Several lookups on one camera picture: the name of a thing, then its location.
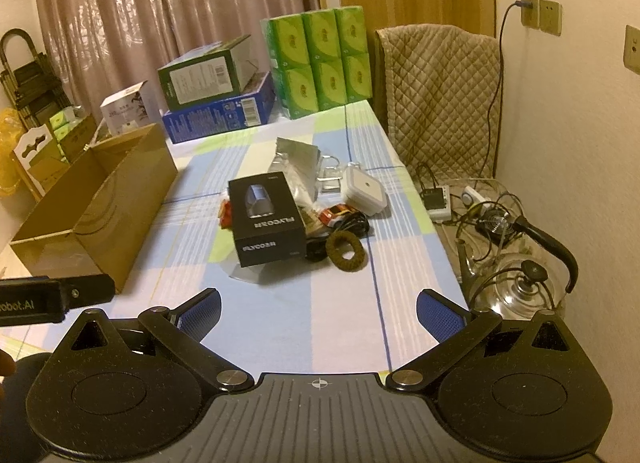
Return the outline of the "red Doraemon figurine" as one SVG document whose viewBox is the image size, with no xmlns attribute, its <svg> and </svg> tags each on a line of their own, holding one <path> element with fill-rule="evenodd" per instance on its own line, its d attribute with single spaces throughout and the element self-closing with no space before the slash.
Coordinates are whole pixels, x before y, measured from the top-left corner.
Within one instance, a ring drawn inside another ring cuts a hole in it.
<svg viewBox="0 0 640 463">
<path fill-rule="evenodd" d="M 232 206 L 228 197 L 224 197 L 220 202 L 218 221 L 221 229 L 230 229 L 232 227 Z"/>
</svg>

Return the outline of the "red toy race car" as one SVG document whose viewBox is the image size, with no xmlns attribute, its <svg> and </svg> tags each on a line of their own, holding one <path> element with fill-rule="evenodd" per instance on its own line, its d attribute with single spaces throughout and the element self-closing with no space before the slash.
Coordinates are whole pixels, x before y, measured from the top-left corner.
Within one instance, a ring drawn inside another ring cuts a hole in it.
<svg viewBox="0 0 640 463">
<path fill-rule="evenodd" d="M 345 219 L 354 215 L 356 209 L 347 204 L 335 204 L 333 206 L 322 209 L 319 214 L 319 220 L 324 227 L 335 228 Z"/>
</svg>

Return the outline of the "white square night light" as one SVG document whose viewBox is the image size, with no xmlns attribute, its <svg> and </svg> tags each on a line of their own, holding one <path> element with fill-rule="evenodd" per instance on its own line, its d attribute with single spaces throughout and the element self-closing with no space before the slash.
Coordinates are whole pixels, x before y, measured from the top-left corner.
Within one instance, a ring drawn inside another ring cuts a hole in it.
<svg viewBox="0 0 640 463">
<path fill-rule="evenodd" d="M 355 166 L 347 166 L 343 171 L 341 198 L 367 216 L 383 212 L 388 204 L 382 183 Z"/>
</svg>

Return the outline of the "wire soap rack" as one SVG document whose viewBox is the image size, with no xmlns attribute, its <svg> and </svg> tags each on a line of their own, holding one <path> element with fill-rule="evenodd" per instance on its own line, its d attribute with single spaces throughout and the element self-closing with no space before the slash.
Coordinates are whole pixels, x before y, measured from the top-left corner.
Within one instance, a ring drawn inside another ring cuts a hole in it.
<svg viewBox="0 0 640 463">
<path fill-rule="evenodd" d="M 319 193 L 335 193 L 341 190 L 344 165 L 328 154 L 320 156 L 317 170 L 317 188 Z"/>
</svg>

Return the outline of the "silver foil bag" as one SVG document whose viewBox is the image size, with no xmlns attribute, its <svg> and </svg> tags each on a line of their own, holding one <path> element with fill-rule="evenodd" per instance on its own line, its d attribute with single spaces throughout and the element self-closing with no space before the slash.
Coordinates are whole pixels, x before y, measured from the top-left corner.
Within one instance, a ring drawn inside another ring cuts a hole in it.
<svg viewBox="0 0 640 463">
<path fill-rule="evenodd" d="M 269 172 L 282 172 L 298 206 L 311 206 L 317 198 L 320 150 L 312 144 L 279 137 Z"/>
</svg>

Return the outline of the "brown cardboard box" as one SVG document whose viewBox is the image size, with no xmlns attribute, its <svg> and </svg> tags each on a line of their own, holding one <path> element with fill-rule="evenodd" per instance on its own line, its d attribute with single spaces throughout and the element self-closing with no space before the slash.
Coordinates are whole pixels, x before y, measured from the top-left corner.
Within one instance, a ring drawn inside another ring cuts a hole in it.
<svg viewBox="0 0 640 463">
<path fill-rule="evenodd" d="M 28 215 L 11 249 L 31 275 L 105 273 L 120 293 L 176 177 L 158 124 L 90 146 Z"/>
</svg>

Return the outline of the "white power strip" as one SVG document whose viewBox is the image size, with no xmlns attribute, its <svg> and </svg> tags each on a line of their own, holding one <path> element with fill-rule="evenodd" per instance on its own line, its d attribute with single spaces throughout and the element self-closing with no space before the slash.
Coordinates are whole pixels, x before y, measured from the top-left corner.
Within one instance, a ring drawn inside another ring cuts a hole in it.
<svg viewBox="0 0 640 463">
<path fill-rule="evenodd" d="M 449 186 L 433 186 L 423 189 L 420 197 L 433 222 L 445 222 L 452 218 Z"/>
</svg>

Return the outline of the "white round plug adapter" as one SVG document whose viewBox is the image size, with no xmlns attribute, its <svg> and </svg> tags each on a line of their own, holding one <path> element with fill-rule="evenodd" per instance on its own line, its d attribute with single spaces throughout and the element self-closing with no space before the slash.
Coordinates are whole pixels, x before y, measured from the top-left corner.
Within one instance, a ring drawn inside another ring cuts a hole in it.
<svg viewBox="0 0 640 463">
<path fill-rule="evenodd" d="M 460 200 L 466 208 L 471 208 L 473 206 L 484 208 L 490 203 L 488 198 L 484 197 L 484 195 L 480 194 L 480 192 L 475 190 L 472 186 L 466 186 L 462 190 Z"/>
</svg>

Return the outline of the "checked bed sheet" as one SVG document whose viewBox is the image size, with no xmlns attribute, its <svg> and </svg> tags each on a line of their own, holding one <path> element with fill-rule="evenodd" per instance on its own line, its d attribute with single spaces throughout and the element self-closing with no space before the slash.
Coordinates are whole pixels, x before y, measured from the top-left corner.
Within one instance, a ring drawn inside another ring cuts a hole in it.
<svg viewBox="0 0 640 463">
<path fill-rule="evenodd" d="M 310 187 L 308 206 L 268 178 L 313 146 L 341 172 L 371 177 L 385 206 L 335 240 L 317 217 L 341 203 Z M 253 375 L 383 372 L 434 346 L 416 319 L 432 289 L 464 301 L 444 246 L 367 102 L 180 144 L 158 124 L 90 146 L 27 215 L 4 275 L 106 273 L 114 318 L 175 306 L 207 287 L 221 319 L 205 345 Z"/>
</svg>

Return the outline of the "box of green packs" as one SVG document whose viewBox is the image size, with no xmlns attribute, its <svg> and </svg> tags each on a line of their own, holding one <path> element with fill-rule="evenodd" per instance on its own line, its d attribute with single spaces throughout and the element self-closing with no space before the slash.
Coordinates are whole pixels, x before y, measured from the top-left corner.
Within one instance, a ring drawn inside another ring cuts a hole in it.
<svg viewBox="0 0 640 463">
<path fill-rule="evenodd" d="M 98 124 L 81 105 L 70 105 L 50 117 L 53 136 L 67 162 L 73 164 L 93 138 Z"/>
</svg>

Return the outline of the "chair with quilted cover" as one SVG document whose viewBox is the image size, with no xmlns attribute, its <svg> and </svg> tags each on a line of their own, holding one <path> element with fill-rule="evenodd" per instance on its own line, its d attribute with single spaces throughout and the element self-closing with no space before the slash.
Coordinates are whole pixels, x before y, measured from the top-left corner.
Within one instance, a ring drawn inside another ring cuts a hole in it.
<svg viewBox="0 0 640 463">
<path fill-rule="evenodd" d="M 454 25 L 375 32 L 390 144 L 414 178 L 495 176 L 501 125 L 496 38 Z"/>
</svg>

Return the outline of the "green product box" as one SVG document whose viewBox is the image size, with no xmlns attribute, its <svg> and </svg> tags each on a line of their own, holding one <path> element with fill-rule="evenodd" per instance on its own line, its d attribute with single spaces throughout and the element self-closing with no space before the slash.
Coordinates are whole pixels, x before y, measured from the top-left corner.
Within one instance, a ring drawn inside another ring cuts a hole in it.
<svg viewBox="0 0 640 463">
<path fill-rule="evenodd" d="M 188 51 L 157 70 L 170 111 L 243 92 L 258 71 L 250 35 Z"/>
</svg>

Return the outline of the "green tissue pack bundle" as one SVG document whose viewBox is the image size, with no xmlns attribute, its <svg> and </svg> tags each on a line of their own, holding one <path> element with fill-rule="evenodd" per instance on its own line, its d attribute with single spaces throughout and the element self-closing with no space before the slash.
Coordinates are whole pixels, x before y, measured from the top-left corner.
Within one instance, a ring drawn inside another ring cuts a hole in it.
<svg viewBox="0 0 640 463">
<path fill-rule="evenodd" d="M 281 15 L 260 25 L 274 87 L 289 118 L 372 98 L 363 7 Z"/>
</svg>

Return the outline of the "beige wall socket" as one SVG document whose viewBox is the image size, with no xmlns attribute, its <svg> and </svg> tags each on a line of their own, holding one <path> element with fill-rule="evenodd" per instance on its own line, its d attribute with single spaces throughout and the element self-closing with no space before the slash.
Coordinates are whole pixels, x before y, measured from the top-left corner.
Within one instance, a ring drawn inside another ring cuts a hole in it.
<svg viewBox="0 0 640 463">
<path fill-rule="evenodd" d="M 540 0 L 538 4 L 539 29 L 553 36 L 562 34 L 562 4 L 552 0 Z"/>
</svg>

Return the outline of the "wall socket with plug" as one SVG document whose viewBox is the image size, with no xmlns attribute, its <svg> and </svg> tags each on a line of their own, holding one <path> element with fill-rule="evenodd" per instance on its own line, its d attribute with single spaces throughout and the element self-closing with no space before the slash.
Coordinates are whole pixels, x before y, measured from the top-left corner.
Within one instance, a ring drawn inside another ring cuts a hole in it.
<svg viewBox="0 0 640 463">
<path fill-rule="evenodd" d="M 520 8 L 520 20 L 524 27 L 538 30 L 539 28 L 539 0 L 518 0 L 516 5 Z"/>
</svg>

